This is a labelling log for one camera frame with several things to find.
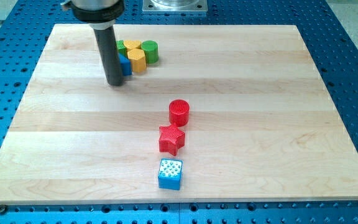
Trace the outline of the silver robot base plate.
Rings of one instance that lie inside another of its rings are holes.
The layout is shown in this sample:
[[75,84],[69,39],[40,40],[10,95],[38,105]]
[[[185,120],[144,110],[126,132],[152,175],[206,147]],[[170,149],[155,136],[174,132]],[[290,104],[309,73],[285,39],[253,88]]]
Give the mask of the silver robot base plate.
[[207,12],[207,0],[143,0],[144,12]]

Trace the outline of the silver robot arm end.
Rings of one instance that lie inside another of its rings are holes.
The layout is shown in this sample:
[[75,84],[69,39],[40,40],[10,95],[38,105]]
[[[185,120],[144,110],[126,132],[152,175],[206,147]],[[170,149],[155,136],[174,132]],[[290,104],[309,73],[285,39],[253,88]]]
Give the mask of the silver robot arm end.
[[71,10],[76,19],[89,24],[94,30],[112,27],[125,10],[124,0],[65,0],[60,5],[64,11]]

